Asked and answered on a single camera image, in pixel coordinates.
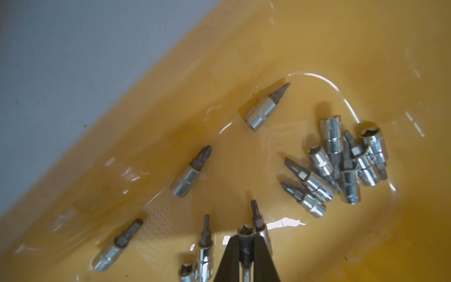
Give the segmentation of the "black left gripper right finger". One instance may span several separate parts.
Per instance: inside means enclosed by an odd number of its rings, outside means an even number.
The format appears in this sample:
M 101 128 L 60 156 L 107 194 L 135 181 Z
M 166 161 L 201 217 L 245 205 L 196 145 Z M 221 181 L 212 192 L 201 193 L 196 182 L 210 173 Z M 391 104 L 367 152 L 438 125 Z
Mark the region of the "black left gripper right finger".
M 254 281 L 281 281 L 265 240 L 259 235 L 254 238 Z

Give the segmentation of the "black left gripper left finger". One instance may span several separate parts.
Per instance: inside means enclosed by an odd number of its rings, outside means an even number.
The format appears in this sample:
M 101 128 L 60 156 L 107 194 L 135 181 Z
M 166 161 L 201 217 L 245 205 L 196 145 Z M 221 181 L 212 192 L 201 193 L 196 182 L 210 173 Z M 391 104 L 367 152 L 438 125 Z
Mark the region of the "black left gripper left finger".
M 233 236 L 225 248 L 214 282 L 240 281 L 240 247 L 238 236 Z

